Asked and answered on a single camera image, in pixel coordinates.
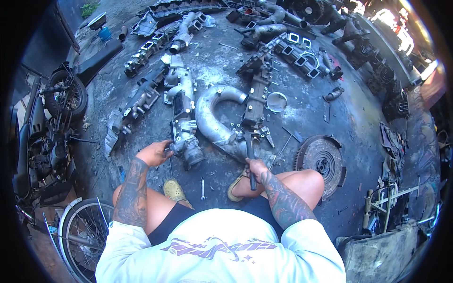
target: purple graphic print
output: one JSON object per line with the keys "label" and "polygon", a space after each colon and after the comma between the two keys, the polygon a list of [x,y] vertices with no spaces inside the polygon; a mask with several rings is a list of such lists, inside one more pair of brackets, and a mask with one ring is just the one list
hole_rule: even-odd
{"label": "purple graphic print", "polygon": [[[236,253],[238,251],[243,250],[252,251],[256,249],[275,249],[277,247],[274,243],[262,241],[257,238],[249,239],[244,244],[228,245],[226,242],[222,241],[217,237],[209,237],[206,239],[206,241],[204,241],[204,243],[206,244],[192,245],[190,242],[186,240],[174,238],[171,240],[171,243],[168,247],[163,248],[161,250],[169,251],[170,253],[175,254],[177,256],[183,254],[191,254],[201,258],[206,258],[208,260],[213,259],[216,252],[223,252],[231,257],[230,260],[239,261],[239,256]],[[244,258],[248,261],[252,258],[252,256],[249,256],[247,254],[247,256]]]}

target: hand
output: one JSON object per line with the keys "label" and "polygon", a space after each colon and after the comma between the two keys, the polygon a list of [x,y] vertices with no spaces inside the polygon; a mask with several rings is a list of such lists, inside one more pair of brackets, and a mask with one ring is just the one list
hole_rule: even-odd
{"label": "hand", "polygon": [[256,176],[256,181],[261,183],[261,174],[266,173],[269,169],[264,164],[261,159],[250,159],[246,158],[246,162],[250,165],[250,169],[247,170],[247,173],[254,173]]}
{"label": "hand", "polygon": [[137,153],[135,157],[143,160],[150,167],[159,166],[174,154],[172,150],[164,151],[171,143],[173,143],[171,139],[152,143]]}

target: leg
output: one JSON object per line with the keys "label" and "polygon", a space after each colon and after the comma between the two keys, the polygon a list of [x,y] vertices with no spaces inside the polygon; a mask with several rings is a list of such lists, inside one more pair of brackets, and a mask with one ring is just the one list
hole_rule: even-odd
{"label": "leg", "polygon": [[[116,205],[116,199],[120,193],[121,185],[119,185],[113,192],[113,204]],[[146,224],[145,233],[151,234],[152,231],[159,226],[162,221],[167,217],[168,213],[175,206],[176,202],[167,198],[161,193],[153,189],[147,189],[148,194],[148,222]],[[178,201],[178,203],[188,206],[185,201]]]}
{"label": "leg", "polygon": [[[310,207],[314,209],[324,192],[324,179],[318,172],[312,169],[303,171],[284,172],[277,174],[285,186],[301,197]],[[257,184],[256,191],[250,189],[250,179],[242,178],[233,188],[232,194],[235,197],[258,197],[260,194],[267,198],[265,188]]]}

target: rear shock absorber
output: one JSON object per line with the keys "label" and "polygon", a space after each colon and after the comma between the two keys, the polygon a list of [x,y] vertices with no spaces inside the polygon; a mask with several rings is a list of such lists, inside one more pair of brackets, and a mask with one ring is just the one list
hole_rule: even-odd
{"label": "rear shock absorber", "polygon": [[54,93],[54,92],[61,92],[67,90],[67,86],[53,86],[53,87],[46,87],[41,90],[39,90],[39,94],[44,94],[44,93]]}

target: wrench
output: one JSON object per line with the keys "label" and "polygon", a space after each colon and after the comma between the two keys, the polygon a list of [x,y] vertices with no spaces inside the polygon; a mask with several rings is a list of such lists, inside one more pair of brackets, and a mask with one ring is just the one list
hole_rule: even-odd
{"label": "wrench", "polygon": [[226,44],[223,44],[223,43],[221,43],[221,42],[219,42],[219,45],[223,45],[223,46],[232,48],[232,49],[234,49],[234,50],[239,50],[239,48],[237,48],[237,47],[232,47],[232,46],[230,46],[230,45],[226,45]]}
{"label": "wrench", "polygon": [[204,197],[204,177],[201,177],[201,200],[204,201],[206,198]]}

